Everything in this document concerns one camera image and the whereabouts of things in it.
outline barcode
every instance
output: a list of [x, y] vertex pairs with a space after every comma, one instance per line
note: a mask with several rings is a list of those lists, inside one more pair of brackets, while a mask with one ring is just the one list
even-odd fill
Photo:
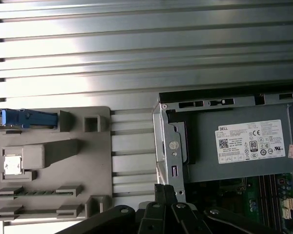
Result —
[[228, 139], [219, 140], [219, 147], [220, 147], [220, 149], [229, 148]]

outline metal sheet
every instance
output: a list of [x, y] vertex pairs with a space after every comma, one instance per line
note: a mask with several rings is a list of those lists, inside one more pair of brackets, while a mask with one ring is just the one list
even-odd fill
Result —
[[167, 59], [198, 59], [206, 60], [220, 58], [233, 58], [234, 56], [249, 55], [269, 55], [274, 53], [292, 53], [293, 42], [281, 46], [274, 44], [238, 46], [238, 47], [220, 47], [220, 48], [200, 48], [200, 49], [180, 49], [170, 51], [118, 51], [104, 53], [83, 53], [56, 55], [52, 57], [29, 57], [29, 58], [6, 58], [0, 61], [0, 70], [39, 68], [39, 67], [58, 67], [70, 65], [87, 65], [87, 64], [109, 64], [129, 61], [152, 61]]
[[241, 27], [243, 24], [286, 23], [293, 21], [293, 6], [216, 11], [168, 12], [71, 19], [0, 23], [0, 38], [154, 30], [196, 27]]
[[180, 32], [132, 33], [118, 35], [74, 36], [49, 39], [24, 39], [0, 42], [0, 58], [57, 54], [220, 46], [227, 44], [281, 42], [293, 40], [293, 25], [249, 28], [206, 29]]
[[[217, 56], [209, 58], [179, 58], [179, 59], [166, 59], [161, 63], [156, 61], [135, 61], [135, 62], [122, 62], [110, 64], [95, 64], [71, 67], [52, 67], [52, 68], [32, 68], [32, 69], [17, 69], [0, 71], [0, 78], [13, 78], [13, 77], [33, 77], [33, 76], [46, 76], [46, 75], [60, 75], [60, 74], [73, 74], [73, 73], [94, 73], [102, 74], [110, 73], [110, 71], [119, 71], [119, 73], [137, 73], [137, 72], [150, 72], [152, 70], [164, 71], [168, 67], [173, 67], [174, 70], [185, 69], [204, 69], [209, 66], [238, 66], [247, 64], [256, 64], [263, 62], [277, 62], [280, 60], [293, 61], [293, 52], [273, 53], [267, 55], [261, 54], [248, 54], [248, 55], [231, 55], [231, 56]], [[20, 79], [21, 81], [30, 82], [33, 79], [28, 78]]]
[[[79, 15], [91, 13], [106, 12], [130, 12], [130, 11], [149, 11], [149, 10], [168, 10], [182, 8], [200, 8], [209, 10], [210, 8], [243, 8], [253, 6], [266, 6], [279, 4], [282, 6], [284, 0], [246, 0], [246, 1], [192, 1], [192, 0], [172, 0], [162, 2], [158, 0], [145, 2], [143, 0], [126, 0], [126, 1], [96, 1], [82, 0], [78, 4], [73, 0], [63, 1], [40, 1], [24, 3], [6, 3], [0, 4], [0, 19], [8, 18], [27, 18], [27, 17], [45, 17], [45, 16], [63, 16]], [[287, 1], [287, 4], [293, 4], [293, 0]]]
[[114, 173], [128, 173], [154, 171], [156, 168], [155, 154], [113, 156], [112, 171]]

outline gray plastic panel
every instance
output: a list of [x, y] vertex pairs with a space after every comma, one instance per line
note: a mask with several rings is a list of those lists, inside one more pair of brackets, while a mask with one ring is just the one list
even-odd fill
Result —
[[[56, 113], [59, 109], [40, 109], [41, 111]], [[26, 210], [57, 209], [61, 205], [85, 204], [91, 195], [112, 196], [112, 163], [111, 163], [111, 135], [109, 124], [102, 132], [84, 132], [84, 118], [103, 117], [107, 123], [110, 110], [106, 107], [62, 108], [75, 117], [70, 132], [59, 131], [28, 131], [22, 134], [0, 135], [0, 149], [3, 146], [22, 146], [25, 144], [44, 144], [46, 142], [63, 142], [78, 139], [80, 152], [77, 155], [48, 154], [46, 151], [46, 168], [36, 170], [37, 178], [31, 182], [2, 183], [4, 187], [23, 186], [25, 191], [51, 191], [58, 189], [71, 190], [71, 186], [81, 185], [73, 196], [20, 196], [11, 201], [0, 201], [0, 208], [6, 206], [23, 205]], [[3, 157], [0, 150], [0, 175], [3, 172]], [[81, 188], [82, 193], [76, 196]]]

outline silver metal frame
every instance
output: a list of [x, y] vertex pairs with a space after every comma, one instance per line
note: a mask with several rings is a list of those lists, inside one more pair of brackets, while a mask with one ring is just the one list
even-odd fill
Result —
[[153, 112], [158, 183], [172, 185], [178, 201], [185, 202], [182, 168], [185, 152], [185, 145], [182, 145], [184, 138], [181, 138], [176, 126], [168, 123], [166, 108], [167, 105], [158, 104]]

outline rectangular cutout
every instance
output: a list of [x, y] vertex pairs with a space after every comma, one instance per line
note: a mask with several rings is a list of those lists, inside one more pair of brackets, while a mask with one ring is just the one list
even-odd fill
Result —
[[293, 94], [280, 94], [279, 100], [293, 99]]
[[177, 166], [172, 166], [171, 167], [171, 173], [172, 173], [172, 177], [177, 177], [178, 176]]
[[225, 105], [234, 105], [234, 99], [233, 98], [222, 99], [221, 104], [223, 106], [225, 106]]
[[255, 99], [255, 105], [265, 105], [265, 95], [264, 94], [255, 94], [254, 95]]
[[189, 108], [189, 107], [195, 107], [195, 104], [193, 101], [191, 102], [180, 102], [179, 108]]
[[195, 107], [204, 106], [204, 102], [203, 101], [195, 101], [194, 104], [195, 104]]
[[84, 131], [86, 133], [98, 132], [98, 118], [97, 117], [84, 118]]

